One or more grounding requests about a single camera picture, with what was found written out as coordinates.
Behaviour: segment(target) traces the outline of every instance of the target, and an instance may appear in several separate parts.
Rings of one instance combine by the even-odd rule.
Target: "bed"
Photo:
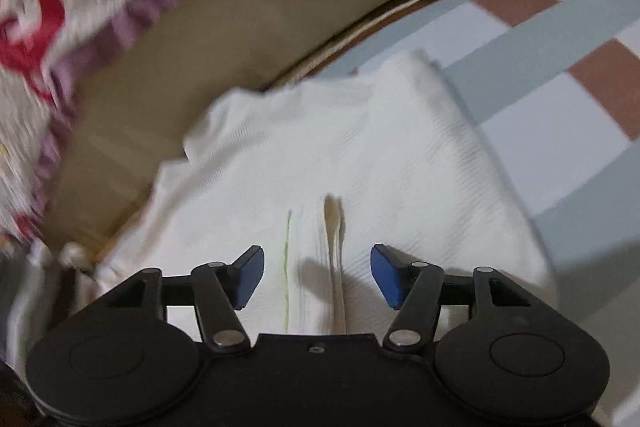
[[[607,349],[600,406],[624,427],[639,420],[639,20],[637,0],[397,0],[276,82],[424,49],[538,234],[560,310]]]

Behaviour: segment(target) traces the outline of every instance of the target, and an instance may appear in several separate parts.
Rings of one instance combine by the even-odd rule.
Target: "brown square pattern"
[[[474,2],[492,15],[503,20],[509,26],[531,19],[534,15],[551,8],[558,0],[474,0]]]
[[[640,58],[613,39],[574,64],[569,73],[631,140],[640,136]]]

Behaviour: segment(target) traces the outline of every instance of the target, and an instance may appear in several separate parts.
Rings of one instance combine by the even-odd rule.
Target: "light blue stripe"
[[[444,70],[471,116],[487,120],[640,18],[638,0],[566,0]]]
[[[318,77],[331,78],[344,76],[360,67],[388,47],[405,37],[417,32],[420,28],[451,9],[469,0],[441,0],[426,6],[396,21],[346,52],[318,74]]]
[[[639,172],[636,140],[588,184],[535,219],[558,271],[561,309],[573,320],[588,317],[640,277]]]

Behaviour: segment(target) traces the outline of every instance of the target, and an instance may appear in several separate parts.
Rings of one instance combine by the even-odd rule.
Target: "crumpled white cloth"
[[[555,303],[527,219],[422,52],[371,74],[233,90],[184,149],[102,266],[106,287],[145,266],[183,275],[261,245],[265,274],[240,314],[252,338],[381,336],[394,312],[369,253],[385,243],[448,273],[493,266]],[[452,318],[443,310],[440,333]],[[169,320],[199,338],[192,310],[171,309]]]

